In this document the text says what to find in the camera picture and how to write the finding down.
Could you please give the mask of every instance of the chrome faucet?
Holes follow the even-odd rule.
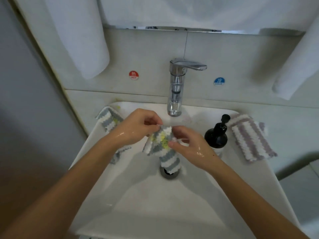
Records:
[[[177,117],[181,115],[181,102],[187,68],[194,70],[205,70],[207,69],[207,65],[189,61],[183,58],[177,58],[169,62],[171,85],[169,87],[170,94],[167,102],[167,113],[171,117]]]

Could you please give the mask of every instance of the round sticker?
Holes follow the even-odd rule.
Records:
[[[138,72],[132,70],[130,73],[129,73],[129,76],[132,80],[137,80],[138,79]]]
[[[214,85],[216,86],[221,86],[223,84],[225,84],[225,79],[223,77],[219,77],[214,80]]]

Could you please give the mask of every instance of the person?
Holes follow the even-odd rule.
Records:
[[[154,111],[137,109],[132,112],[14,221],[1,238],[63,238],[114,153],[158,131],[162,124]],[[173,133],[189,146],[172,141],[168,145],[214,177],[257,239],[308,238],[219,159],[201,134],[184,126],[173,127]]]

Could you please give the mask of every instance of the sink basin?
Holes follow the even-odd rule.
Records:
[[[136,108],[154,110],[164,125],[185,125],[204,134],[235,111],[183,106],[182,114],[167,115],[166,104],[117,102],[111,106],[127,117]],[[100,124],[74,160],[74,165],[101,137]],[[222,159],[271,205],[298,225],[291,206],[267,161],[248,163],[230,131]],[[146,138],[108,165],[76,215],[70,230],[102,238],[255,238],[217,182],[181,157],[174,180],[160,175],[157,157],[142,153]]]

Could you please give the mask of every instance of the black bottle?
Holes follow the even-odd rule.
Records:
[[[221,117],[221,122],[217,123],[214,128],[209,129],[205,133],[205,140],[211,146],[217,155],[220,155],[222,152],[223,147],[227,143],[227,135],[225,132],[227,131],[226,123],[230,120],[230,116],[224,114]]]

